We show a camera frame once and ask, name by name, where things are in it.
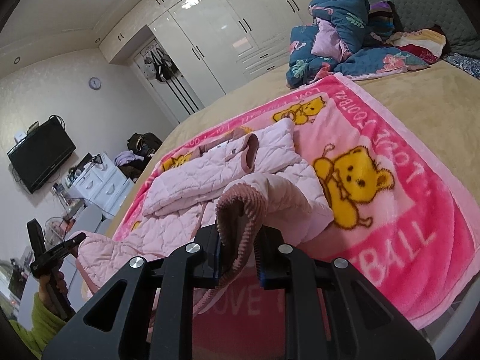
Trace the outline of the person's left hand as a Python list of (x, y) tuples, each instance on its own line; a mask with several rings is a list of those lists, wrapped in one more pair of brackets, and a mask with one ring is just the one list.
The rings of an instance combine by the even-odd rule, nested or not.
[(53, 289), (58, 290), (61, 294), (68, 294), (68, 287), (64, 279), (64, 273), (61, 271), (55, 272), (55, 281), (52, 281), (50, 275), (44, 275), (39, 279), (38, 297), (42, 305), (48, 311), (60, 317), (61, 313), (55, 304), (55, 297), (52, 297)]

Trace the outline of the green sleeved left forearm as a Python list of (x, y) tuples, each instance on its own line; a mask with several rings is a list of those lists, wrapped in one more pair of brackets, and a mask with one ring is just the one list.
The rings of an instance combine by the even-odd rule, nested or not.
[(15, 320), (10, 319), (9, 323), (29, 351), (37, 359), (40, 359), (45, 347), (67, 323), (45, 306), (40, 292), (36, 292), (34, 295), (31, 317), (32, 328), (30, 330)]

